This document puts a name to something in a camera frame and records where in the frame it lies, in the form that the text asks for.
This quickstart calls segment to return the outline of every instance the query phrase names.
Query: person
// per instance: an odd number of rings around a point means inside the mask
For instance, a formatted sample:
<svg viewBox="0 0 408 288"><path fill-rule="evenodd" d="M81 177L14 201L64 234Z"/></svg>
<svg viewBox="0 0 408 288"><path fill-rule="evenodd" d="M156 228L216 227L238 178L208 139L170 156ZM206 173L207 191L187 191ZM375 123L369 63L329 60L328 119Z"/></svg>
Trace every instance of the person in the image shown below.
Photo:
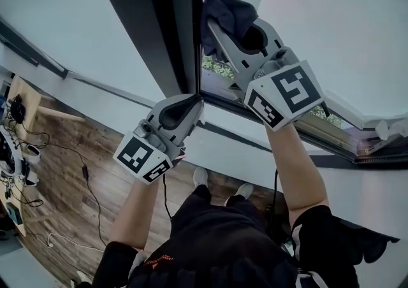
<svg viewBox="0 0 408 288"><path fill-rule="evenodd" d="M196 189L174 215L170 239L148 259L141 250L157 182L135 181L92 286L358 287L355 269L339 242L323 179L295 127L266 131L289 209L295 257L266 235L258 210L247 200L251 185L241 186L225 206L213 206L206 171L198 168Z"/></svg>

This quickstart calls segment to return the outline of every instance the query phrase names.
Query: black cloth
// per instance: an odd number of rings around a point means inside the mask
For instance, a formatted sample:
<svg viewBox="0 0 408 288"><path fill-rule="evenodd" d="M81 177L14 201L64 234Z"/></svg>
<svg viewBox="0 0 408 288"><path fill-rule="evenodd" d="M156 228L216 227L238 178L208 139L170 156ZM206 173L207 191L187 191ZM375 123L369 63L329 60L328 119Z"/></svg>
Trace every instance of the black cloth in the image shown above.
<svg viewBox="0 0 408 288"><path fill-rule="evenodd" d="M385 252L388 242L397 243L398 238L376 233L373 230L358 226L346 220L335 217L340 241L346 247L346 252L353 265L376 262Z"/></svg>
<svg viewBox="0 0 408 288"><path fill-rule="evenodd" d="M251 202L233 196L223 207L210 198L197 187L173 217L170 239L130 275L136 250L110 243L92 286L122 287L129 275L130 288L358 287L327 206L297 219L294 258L269 239Z"/></svg>
<svg viewBox="0 0 408 288"><path fill-rule="evenodd" d="M215 45L207 25L208 18L214 18L218 24L236 39L240 40L258 18L255 7L242 0L204 0L201 10L201 44L204 54L214 55Z"/></svg>
<svg viewBox="0 0 408 288"><path fill-rule="evenodd" d="M81 282L79 285L76 285L75 288L91 288L92 285L88 282Z"/></svg>

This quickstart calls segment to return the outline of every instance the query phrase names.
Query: foot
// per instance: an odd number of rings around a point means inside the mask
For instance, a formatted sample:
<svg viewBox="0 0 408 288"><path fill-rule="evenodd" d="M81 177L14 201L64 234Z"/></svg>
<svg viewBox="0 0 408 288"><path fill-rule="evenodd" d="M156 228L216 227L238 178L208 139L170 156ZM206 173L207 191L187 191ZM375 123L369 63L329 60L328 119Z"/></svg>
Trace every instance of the foot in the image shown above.
<svg viewBox="0 0 408 288"><path fill-rule="evenodd" d="M92 280L84 272L77 271L76 273L78 273L78 277L81 280L81 282L88 282L92 284Z"/></svg>
<svg viewBox="0 0 408 288"><path fill-rule="evenodd" d="M205 168L198 167L193 175L194 186L206 185L208 187L208 173Z"/></svg>
<svg viewBox="0 0 408 288"><path fill-rule="evenodd" d="M253 184L245 183L241 185L234 195L242 195L245 199L248 199L254 191Z"/></svg>

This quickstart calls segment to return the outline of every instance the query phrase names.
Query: sleeve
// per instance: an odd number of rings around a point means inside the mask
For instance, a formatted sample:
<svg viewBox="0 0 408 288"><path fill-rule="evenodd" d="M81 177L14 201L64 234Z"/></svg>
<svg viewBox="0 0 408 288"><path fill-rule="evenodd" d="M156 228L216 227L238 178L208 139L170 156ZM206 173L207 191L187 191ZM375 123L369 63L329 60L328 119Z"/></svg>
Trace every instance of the sleeve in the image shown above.
<svg viewBox="0 0 408 288"><path fill-rule="evenodd" d="M359 287L356 270L339 240L337 224L327 206L315 206L297 218L292 241L295 257L320 287Z"/></svg>
<svg viewBox="0 0 408 288"><path fill-rule="evenodd" d="M96 270L93 288L125 287L137 250L113 241L106 246L102 260Z"/></svg>

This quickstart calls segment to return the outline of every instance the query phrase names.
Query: black shirt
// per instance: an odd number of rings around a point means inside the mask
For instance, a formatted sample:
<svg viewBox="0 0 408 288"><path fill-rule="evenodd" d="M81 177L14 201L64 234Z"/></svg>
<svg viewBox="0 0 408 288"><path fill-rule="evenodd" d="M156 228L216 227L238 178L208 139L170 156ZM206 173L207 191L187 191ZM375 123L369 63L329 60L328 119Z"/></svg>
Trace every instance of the black shirt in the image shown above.
<svg viewBox="0 0 408 288"><path fill-rule="evenodd" d="M327 206L307 210L293 228L295 257L248 217L215 209L192 220L136 267L135 249L110 243L92 286L358 287Z"/></svg>

